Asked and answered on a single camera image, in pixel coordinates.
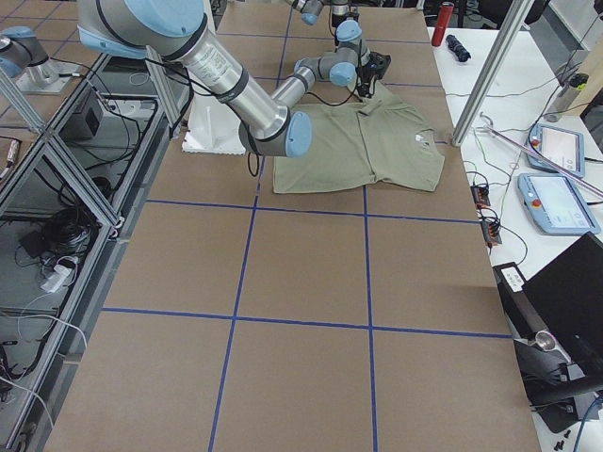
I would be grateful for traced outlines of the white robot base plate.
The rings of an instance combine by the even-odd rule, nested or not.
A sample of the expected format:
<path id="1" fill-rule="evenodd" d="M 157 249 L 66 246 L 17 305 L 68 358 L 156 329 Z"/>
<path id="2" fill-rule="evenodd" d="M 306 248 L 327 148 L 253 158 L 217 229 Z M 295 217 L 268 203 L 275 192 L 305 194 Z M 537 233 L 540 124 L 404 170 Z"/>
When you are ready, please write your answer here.
<path id="1" fill-rule="evenodd" d="M 240 119 L 227 105 L 195 94 L 182 149 L 185 153 L 243 155 L 239 125 Z"/>

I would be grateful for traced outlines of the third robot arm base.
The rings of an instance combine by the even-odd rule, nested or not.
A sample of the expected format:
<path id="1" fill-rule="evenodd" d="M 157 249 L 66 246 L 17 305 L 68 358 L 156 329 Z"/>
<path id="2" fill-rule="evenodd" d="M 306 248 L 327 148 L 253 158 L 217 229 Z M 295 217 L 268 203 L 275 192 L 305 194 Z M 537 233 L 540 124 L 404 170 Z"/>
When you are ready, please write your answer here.
<path id="1" fill-rule="evenodd" d="M 21 92 L 29 94 L 59 94 L 80 73 L 77 63 L 51 59 L 27 26 L 1 31 L 1 68 Z"/>

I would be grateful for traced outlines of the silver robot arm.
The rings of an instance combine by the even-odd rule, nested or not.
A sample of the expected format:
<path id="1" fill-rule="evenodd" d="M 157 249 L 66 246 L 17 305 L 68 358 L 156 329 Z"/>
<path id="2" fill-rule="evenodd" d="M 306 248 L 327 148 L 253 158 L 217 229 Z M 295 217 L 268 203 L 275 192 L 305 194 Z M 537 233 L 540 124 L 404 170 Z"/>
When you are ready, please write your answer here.
<path id="1" fill-rule="evenodd" d="M 81 42 L 101 53 L 144 59 L 154 48 L 167 61 L 181 63 L 241 121 L 239 137 L 251 152 L 300 157 L 310 148 L 312 122 L 293 106 L 317 81 L 329 81 L 368 97 L 391 58 L 367 47 L 355 13 L 343 1 L 331 3 L 336 48 L 297 62 L 294 72 L 267 94 L 219 43 L 208 27 L 201 1 L 81 1 Z"/>
<path id="2" fill-rule="evenodd" d="M 301 15 L 301 20 L 308 25 L 314 25 L 324 9 L 329 12 L 330 25 L 339 27 L 347 20 L 357 21 L 359 17 L 358 8 L 351 1 L 344 0 L 285 0 L 294 10 Z"/>

